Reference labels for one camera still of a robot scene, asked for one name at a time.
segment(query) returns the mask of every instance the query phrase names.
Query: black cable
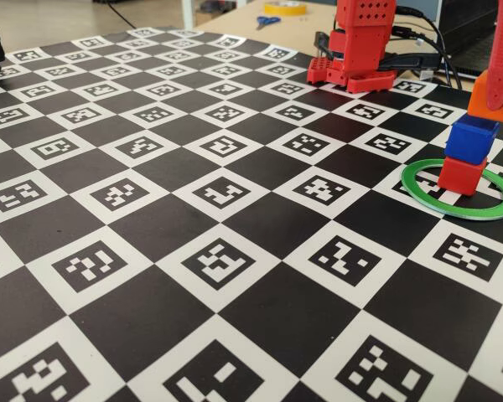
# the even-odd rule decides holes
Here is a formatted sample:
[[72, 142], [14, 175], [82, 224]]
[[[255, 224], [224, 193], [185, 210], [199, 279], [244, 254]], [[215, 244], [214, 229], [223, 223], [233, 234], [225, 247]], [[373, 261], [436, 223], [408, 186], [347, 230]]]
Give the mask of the black cable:
[[136, 27], [134, 25], [132, 25], [125, 17], [123, 17], [112, 5], [110, 2], [107, 2], [106, 4], [108, 4], [108, 7], [111, 8], [113, 10], [114, 13], [116, 13], [123, 21], [125, 21], [126, 23], [128, 23], [128, 25], [132, 28], [132, 29], [136, 29]]

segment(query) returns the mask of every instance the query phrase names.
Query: tape roll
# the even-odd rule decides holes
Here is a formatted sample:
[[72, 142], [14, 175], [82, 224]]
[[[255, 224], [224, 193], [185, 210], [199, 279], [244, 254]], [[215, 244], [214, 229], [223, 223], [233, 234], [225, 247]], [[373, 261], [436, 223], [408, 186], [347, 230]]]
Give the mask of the tape roll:
[[265, 13], [276, 15], [302, 15], [305, 14], [305, 4], [299, 2], [269, 2], [265, 3]]

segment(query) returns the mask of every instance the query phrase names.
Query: scissors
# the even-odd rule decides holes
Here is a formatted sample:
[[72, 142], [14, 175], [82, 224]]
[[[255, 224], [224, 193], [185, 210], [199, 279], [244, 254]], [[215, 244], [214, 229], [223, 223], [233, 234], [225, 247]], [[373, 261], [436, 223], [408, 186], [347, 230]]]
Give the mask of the scissors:
[[271, 23], [279, 23], [281, 20], [282, 19], [280, 17], [257, 17], [257, 22], [259, 23], [257, 30], [262, 29]]

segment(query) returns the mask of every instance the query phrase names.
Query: checkerboard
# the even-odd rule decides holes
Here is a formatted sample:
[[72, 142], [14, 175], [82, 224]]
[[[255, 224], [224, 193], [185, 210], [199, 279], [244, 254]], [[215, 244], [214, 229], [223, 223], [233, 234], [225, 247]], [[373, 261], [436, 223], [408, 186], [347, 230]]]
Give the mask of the checkerboard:
[[400, 183], [469, 94], [309, 59], [168, 28], [8, 55], [0, 401], [503, 400], [503, 220]]

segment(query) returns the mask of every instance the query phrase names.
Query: green ring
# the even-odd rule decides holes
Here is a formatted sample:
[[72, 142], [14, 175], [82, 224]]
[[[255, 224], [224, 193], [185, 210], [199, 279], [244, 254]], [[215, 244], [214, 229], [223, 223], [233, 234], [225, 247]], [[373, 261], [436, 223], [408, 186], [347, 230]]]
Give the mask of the green ring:
[[[470, 220], [497, 220], [503, 219], [503, 202], [492, 208], [474, 209], [460, 208], [454, 205], [443, 203], [424, 191], [417, 184], [416, 175], [423, 169], [440, 168], [443, 166], [443, 159], [425, 159], [406, 166], [402, 171], [402, 185], [421, 204], [434, 209], [442, 214], [452, 215]], [[503, 178], [489, 170], [483, 171], [483, 178], [490, 180], [503, 193]]]

